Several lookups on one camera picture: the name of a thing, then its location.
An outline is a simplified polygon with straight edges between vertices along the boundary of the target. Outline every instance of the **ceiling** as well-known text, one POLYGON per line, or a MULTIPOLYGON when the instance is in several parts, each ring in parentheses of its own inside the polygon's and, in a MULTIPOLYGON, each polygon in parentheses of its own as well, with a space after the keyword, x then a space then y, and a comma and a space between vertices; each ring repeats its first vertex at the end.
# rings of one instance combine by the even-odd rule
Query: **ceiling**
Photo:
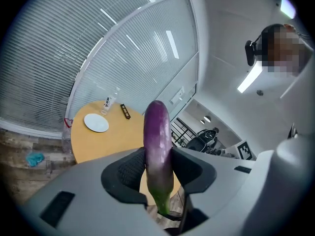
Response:
POLYGON ((293 82, 284 73, 264 70, 244 92, 237 87, 250 67, 245 42, 273 23, 289 23, 306 33, 298 19, 280 11, 281 0, 192 0, 199 34, 200 71, 195 99, 214 113, 254 153, 275 149, 291 123, 283 118, 279 97, 293 82), (258 96, 256 91, 263 90, 258 96))
MULTIPOLYGON (((218 134, 218 139, 219 141, 226 147, 233 146, 237 144, 238 142, 241 141, 239 137, 237 137, 233 131, 231 131, 221 120, 219 120, 213 113, 211 113, 206 107, 201 105, 198 101, 192 100, 189 105, 185 108, 186 113, 188 113, 190 116, 194 118, 194 123, 193 126, 190 126, 190 128, 198 128, 196 132, 199 132, 202 129, 212 129, 214 127, 219 129, 219 134, 218 134), (204 116, 210 116, 211 117, 211 122, 207 122, 204 119, 204 116)), ((179 118, 184 119, 185 113, 179 115, 179 118)))

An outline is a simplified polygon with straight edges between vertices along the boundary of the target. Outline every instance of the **plastic water bottle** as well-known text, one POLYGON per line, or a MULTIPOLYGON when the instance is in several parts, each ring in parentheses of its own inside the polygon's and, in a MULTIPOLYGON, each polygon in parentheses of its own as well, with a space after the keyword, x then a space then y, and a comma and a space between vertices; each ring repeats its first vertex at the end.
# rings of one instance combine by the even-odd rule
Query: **plastic water bottle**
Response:
POLYGON ((109 95, 103 105, 103 109, 100 111, 101 114, 106 115, 110 109, 110 107, 113 105, 113 103, 116 101, 117 97, 118 97, 118 92, 119 92, 120 88, 116 87, 116 91, 109 95))

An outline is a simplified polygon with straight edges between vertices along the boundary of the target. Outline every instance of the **wooden table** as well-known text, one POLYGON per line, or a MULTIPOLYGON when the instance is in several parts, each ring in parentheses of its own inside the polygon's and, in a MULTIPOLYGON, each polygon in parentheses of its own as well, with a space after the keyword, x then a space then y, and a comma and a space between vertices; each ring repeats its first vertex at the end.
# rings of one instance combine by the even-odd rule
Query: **wooden table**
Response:
MULTIPOLYGON (((84 117, 87 114, 98 114, 104 101, 95 101, 85 105, 76 114, 71 128, 71 145, 77 163, 101 158, 117 152, 139 148, 143 146, 143 121, 144 116, 127 107, 131 116, 126 119, 120 104, 114 103, 107 115, 104 117, 108 121, 109 129, 102 133, 91 131, 84 124, 84 117)), ((174 174, 174 189, 171 197, 175 195, 180 187, 180 183, 174 174)), ((154 205, 155 201, 149 193, 147 187, 147 176, 144 171, 140 192, 147 196, 148 205, 154 205)))

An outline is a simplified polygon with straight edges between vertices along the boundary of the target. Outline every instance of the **vr headset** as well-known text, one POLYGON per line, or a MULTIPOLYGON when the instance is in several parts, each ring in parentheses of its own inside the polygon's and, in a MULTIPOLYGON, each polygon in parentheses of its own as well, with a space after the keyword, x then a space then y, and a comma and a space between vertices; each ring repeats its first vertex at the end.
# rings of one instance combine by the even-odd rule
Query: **vr headset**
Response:
POLYGON ((257 49, 257 41, 259 40, 259 38, 262 38, 262 42, 266 43, 266 46, 267 46, 267 41, 268 41, 268 38, 267 38, 267 33, 275 28, 275 27, 283 27, 283 25, 281 24, 273 24, 273 25, 270 25, 270 26, 267 26, 265 29, 262 30, 261 34, 259 35, 259 37, 254 41, 250 41, 248 40, 245 44, 245 52, 246 52, 246 57, 247 57, 247 64, 249 66, 253 66, 255 61, 256 61, 256 57, 258 55, 262 55, 263 54, 263 50, 258 50, 257 49))

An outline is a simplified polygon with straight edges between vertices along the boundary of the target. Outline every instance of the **purple eggplant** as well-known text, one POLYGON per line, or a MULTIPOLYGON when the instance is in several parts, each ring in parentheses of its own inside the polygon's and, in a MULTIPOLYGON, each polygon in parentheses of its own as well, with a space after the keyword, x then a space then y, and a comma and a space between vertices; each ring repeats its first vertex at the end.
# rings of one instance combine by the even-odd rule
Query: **purple eggplant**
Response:
POLYGON ((163 102, 151 102, 144 115, 143 144, 148 190, 161 214, 169 213, 169 200, 174 186, 170 125, 168 111, 163 102))

